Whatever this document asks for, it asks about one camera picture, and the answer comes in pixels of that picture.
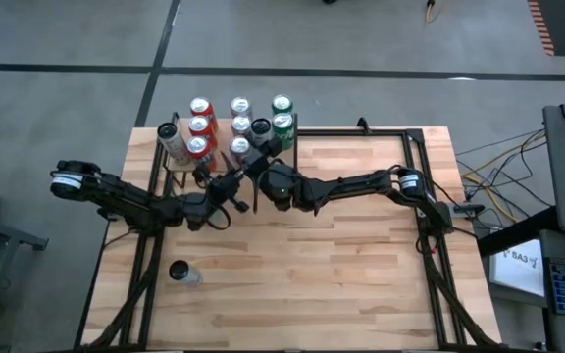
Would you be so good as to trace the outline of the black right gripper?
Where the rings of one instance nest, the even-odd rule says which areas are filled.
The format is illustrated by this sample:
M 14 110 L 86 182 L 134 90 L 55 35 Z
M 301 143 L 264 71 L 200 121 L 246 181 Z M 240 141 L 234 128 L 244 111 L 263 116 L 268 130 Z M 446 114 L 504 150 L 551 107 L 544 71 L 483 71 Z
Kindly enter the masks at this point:
M 265 143 L 265 154 L 278 157 L 283 151 L 283 142 L 272 138 Z M 258 178 L 259 190 L 274 203 L 279 211 L 295 208 L 300 211 L 312 210 L 312 190 L 308 178 L 285 164 L 273 164 L 268 168 L 268 157 L 251 154 L 243 159 L 246 177 Z

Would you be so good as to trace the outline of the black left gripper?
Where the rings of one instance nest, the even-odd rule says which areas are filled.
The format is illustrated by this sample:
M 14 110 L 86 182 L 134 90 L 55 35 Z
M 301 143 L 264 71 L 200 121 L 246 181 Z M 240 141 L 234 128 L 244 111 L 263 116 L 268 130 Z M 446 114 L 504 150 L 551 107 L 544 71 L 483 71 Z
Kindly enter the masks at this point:
M 212 216 L 216 210 L 230 201 L 239 213 L 246 213 L 250 206 L 236 198 L 238 192 L 237 176 L 215 176 L 235 171 L 236 165 L 224 152 L 212 152 L 195 162 L 192 175 L 198 185 L 206 183 L 206 215 Z

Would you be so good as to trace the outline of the white Celsius Arctic Vibe can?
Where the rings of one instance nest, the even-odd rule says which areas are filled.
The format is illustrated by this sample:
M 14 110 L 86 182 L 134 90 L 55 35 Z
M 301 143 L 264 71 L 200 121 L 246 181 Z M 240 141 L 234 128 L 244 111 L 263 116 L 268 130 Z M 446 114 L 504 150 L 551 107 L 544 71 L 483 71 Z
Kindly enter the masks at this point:
M 201 273 L 184 260 L 176 260 L 169 267 L 170 278 L 190 286 L 198 286 L 202 282 Z
M 260 147 L 269 142 L 273 136 L 273 127 L 269 119 L 260 118 L 256 119 L 251 124 L 251 139 L 252 144 Z

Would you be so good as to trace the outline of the silver Diet Coke can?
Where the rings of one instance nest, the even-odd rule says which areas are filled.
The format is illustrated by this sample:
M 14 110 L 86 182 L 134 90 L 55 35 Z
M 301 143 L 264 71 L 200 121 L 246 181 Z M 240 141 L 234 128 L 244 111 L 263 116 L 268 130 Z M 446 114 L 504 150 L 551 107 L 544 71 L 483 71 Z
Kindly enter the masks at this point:
M 242 136 L 248 140 L 251 139 L 252 121 L 247 116 L 238 115 L 231 119 L 231 130 L 234 136 Z
M 251 101 L 244 96 L 234 97 L 231 101 L 231 115 L 252 118 L 253 108 Z
M 233 159 L 242 165 L 252 150 L 250 141 L 242 135 L 235 136 L 230 143 L 230 152 Z

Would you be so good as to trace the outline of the green Sprite can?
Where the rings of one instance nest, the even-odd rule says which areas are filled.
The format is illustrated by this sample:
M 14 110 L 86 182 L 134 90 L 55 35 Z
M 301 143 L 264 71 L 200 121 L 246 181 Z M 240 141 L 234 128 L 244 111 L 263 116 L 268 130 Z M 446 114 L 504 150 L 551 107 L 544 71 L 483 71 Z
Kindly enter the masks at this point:
M 288 150 L 294 141 L 294 119 L 290 113 L 279 113 L 273 117 L 273 131 L 275 137 L 282 142 L 282 149 Z
M 289 96 L 285 94 L 278 94 L 272 100 L 273 115 L 277 114 L 290 114 L 293 110 L 293 102 Z

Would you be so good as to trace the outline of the red Fanta strawberry can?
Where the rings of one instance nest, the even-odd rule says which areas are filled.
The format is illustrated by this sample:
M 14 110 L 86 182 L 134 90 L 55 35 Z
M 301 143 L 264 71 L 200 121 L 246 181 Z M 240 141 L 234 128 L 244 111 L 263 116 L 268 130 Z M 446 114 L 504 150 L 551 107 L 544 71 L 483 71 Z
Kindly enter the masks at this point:
M 214 130 L 218 129 L 218 122 L 214 112 L 214 106 L 206 97 L 195 97 L 189 104 L 192 116 L 206 117 L 211 123 Z
M 213 148 L 218 146 L 215 129 L 207 117 L 192 117 L 188 122 L 188 128 L 192 136 L 201 136 L 206 138 Z
M 213 172 L 217 166 L 214 149 L 203 136 L 192 136 L 186 142 L 188 154 L 196 165 L 203 165 Z

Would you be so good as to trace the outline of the white orange Celsius can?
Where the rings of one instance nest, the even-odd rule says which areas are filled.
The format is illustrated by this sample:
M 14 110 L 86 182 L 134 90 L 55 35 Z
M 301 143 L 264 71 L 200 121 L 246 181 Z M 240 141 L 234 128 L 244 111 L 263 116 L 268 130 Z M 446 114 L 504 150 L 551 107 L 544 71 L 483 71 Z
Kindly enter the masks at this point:
M 164 123 L 157 128 L 157 136 L 167 153 L 179 166 L 188 165 L 190 156 L 186 144 L 174 123 Z

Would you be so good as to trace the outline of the black power brick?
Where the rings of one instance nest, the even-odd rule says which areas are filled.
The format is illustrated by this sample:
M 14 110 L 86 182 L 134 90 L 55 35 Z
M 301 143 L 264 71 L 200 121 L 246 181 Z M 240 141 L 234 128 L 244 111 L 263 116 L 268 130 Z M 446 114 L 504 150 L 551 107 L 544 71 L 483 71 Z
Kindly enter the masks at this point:
M 457 203 L 450 208 L 453 218 L 473 219 L 476 218 L 486 207 L 480 204 Z

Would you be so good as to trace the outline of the black side desk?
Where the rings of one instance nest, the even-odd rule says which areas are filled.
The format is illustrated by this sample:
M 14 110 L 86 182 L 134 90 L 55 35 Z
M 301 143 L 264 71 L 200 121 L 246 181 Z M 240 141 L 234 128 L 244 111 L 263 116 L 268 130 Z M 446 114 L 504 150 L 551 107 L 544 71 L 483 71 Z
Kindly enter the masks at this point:
M 499 253 L 530 240 L 540 241 L 543 257 L 543 286 L 546 309 L 544 330 L 547 347 L 565 353 L 565 315 L 557 312 L 554 300 L 553 277 L 549 265 L 565 263 L 565 207 L 549 207 L 523 221 L 478 240 L 483 257 Z

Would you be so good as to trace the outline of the white SA3 paper sheet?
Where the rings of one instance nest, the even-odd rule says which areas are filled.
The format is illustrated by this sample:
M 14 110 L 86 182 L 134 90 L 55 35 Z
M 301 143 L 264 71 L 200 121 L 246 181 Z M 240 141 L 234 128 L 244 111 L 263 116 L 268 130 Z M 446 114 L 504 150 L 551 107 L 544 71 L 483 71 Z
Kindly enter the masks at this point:
M 544 297 L 539 240 L 530 240 L 489 257 L 489 280 L 501 286 Z

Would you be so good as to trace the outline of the wooden shelf black metal frame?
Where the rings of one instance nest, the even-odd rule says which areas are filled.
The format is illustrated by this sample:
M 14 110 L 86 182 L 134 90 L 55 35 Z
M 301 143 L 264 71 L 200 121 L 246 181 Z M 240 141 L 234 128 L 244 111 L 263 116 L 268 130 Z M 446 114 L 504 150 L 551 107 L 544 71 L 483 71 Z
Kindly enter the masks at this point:
M 190 117 L 180 117 L 177 112 L 173 112 L 171 122 L 178 127 L 178 131 L 185 142 L 187 142 L 191 137 L 188 129 L 189 121 Z M 228 170 L 223 156 L 226 156 L 229 159 L 234 168 L 237 169 L 239 167 L 236 159 L 231 156 L 230 151 L 230 143 L 234 138 L 231 129 L 231 119 L 217 118 L 217 122 L 219 126 L 216 133 L 218 147 L 214 151 L 213 160 L 215 169 L 211 172 L 213 176 L 224 174 Z M 291 147 L 288 150 L 283 150 L 278 157 L 292 167 L 296 165 L 297 153 L 294 147 Z M 180 165 L 173 157 L 167 157 L 166 161 L 163 163 L 163 167 L 167 172 L 171 172 L 178 179 L 178 182 L 181 185 L 185 185 L 185 181 L 191 177 L 191 173 L 195 170 L 195 164 L 193 162 Z

